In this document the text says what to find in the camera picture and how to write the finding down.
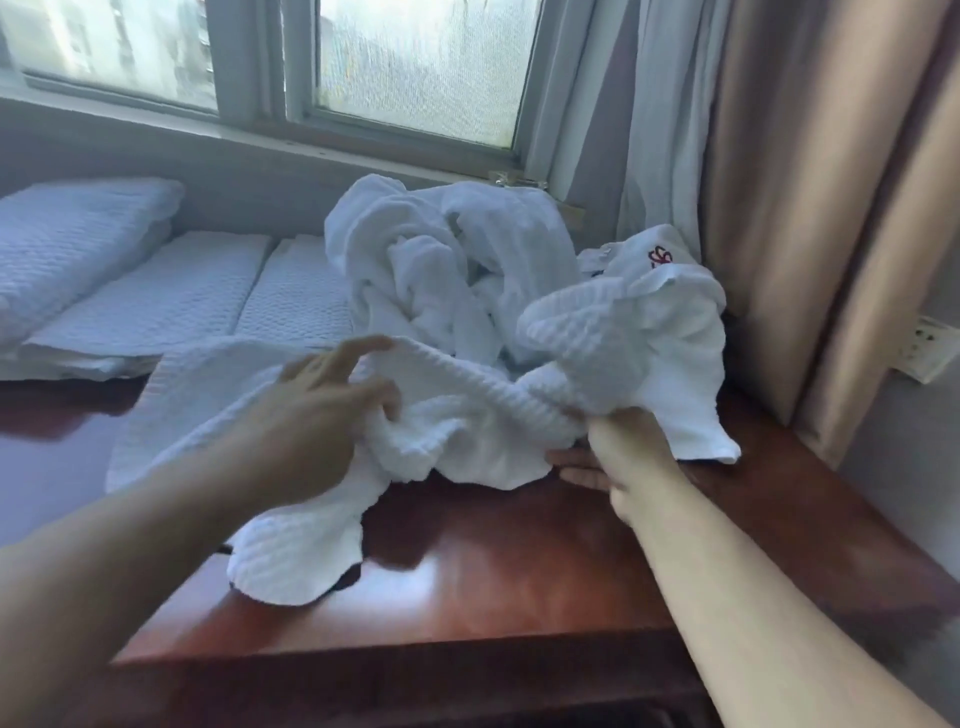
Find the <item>wooden table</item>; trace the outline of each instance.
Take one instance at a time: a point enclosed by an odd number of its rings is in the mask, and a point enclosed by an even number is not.
[[[99,496],[141,386],[0,385],[0,539]],[[690,473],[859,640],[902,650],[960,613],[960,586],[792,433],[735,392],[720,411],[744,457]],[[67,722],[407,725],[702,691],[602,494],[435,477],[392,486],[364,532],[362,567],[301,608],[232,591],[213,556]]]

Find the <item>window pane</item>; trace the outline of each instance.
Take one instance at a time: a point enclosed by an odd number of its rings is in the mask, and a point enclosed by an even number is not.
[[[216,109],[204,0],[0,0],[28,71]]]
[[[321,0],[321,107],[510,147],[540,0]]]

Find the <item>red embroidered logo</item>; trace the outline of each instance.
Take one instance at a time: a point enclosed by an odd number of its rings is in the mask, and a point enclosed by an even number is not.
[[[658,265],[663,265],[663,263],[673,262],[673,255],[662,245],[656,246],[652,251],[650,251],[650,253],[647,254],[647,257],[650,258],[651,268],[656,268]]]

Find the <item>hand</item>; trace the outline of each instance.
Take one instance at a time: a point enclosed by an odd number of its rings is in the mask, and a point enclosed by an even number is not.
[[[392,345],[387,336],[349,339],[333,352],[288,364],[204,455],[213,467],[231,468],[243,484],[240,496],[257,512],[333,488],[347,474],[355,426],[364,415],[376,407],[390,419],[399,412],[400,394],[389,379],[348,383],[361,356]]]
[[[681,474],[652,412],[632,407],[593,417],[588,433],[598,462],[619,483],[631,486],[638,478]]]
[[[616,515],[630,522],[630,488],[638,478],[681,474],[680,466],[657,418],[633,408],[588,420],[592,449],[573,448],[547,452],[546,459],[560,468],[560,478],[574,485],[610,493]]]

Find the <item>window sill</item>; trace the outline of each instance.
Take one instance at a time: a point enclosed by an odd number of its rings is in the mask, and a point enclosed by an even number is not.
[[[396,178],[408,188],[472,179],[243,132],[215,121],[42,91],[26,87],[14,75],[0,74],[0,128],[111,153],[236,167],[247,174],[282,168],[344,189],[370,173]]]

